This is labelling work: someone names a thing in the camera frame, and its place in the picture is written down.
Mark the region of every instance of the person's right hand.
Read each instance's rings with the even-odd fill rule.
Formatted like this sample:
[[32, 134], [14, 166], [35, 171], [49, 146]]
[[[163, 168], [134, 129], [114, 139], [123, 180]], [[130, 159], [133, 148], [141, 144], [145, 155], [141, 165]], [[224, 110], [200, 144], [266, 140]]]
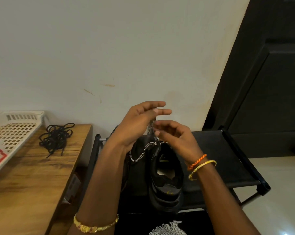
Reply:
[[193, 164], [203, 152], [200, 149], [189, 127], [173, 120], [159, 120], [153, 124], [155, 135], [168, 142], [187, 164]]

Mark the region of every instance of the wooden tabletop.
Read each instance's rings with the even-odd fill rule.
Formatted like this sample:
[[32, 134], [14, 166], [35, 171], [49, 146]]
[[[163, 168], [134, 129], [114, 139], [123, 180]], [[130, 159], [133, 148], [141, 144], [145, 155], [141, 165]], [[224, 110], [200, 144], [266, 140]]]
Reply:
[[0, 170], [0, 235], [46, 233], [91, 127], [76, 125], [63, 156], [49, 158], [39, 146], [41, 127]]

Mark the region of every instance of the black t-shirt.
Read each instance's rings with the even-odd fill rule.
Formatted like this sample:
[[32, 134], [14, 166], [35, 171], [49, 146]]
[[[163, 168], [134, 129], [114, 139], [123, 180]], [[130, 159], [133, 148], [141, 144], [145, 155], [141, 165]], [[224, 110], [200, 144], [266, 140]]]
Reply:
[[211, 235], [215, 234], [206, 211], [175, 215], [119, 214], [115, 235]]

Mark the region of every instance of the person's left hand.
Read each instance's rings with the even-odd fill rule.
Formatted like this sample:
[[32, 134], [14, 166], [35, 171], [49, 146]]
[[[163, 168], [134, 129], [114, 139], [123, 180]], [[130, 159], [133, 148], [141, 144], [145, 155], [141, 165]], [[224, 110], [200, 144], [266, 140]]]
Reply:
[[165, 105], [163, 101], [147, 101], [132, 106], [108, 142], [121, 144], [125, 147], [126, 152], [129, 152], [135, 141], [144, 134], [151, 120], [158, 115], [171, 114], [172, 110], [157, 109]]

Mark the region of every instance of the white floor tile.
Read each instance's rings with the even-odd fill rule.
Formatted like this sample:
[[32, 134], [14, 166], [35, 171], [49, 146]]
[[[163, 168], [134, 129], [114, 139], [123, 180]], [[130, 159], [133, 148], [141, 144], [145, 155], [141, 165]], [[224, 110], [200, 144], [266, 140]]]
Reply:
[[[245, 206], [244, 212], [263, 235], [295, 235], [295, 156], [250, 161], [272, 189]], [[256, 192], [256, 186], [235, 192], [243, 201]]]

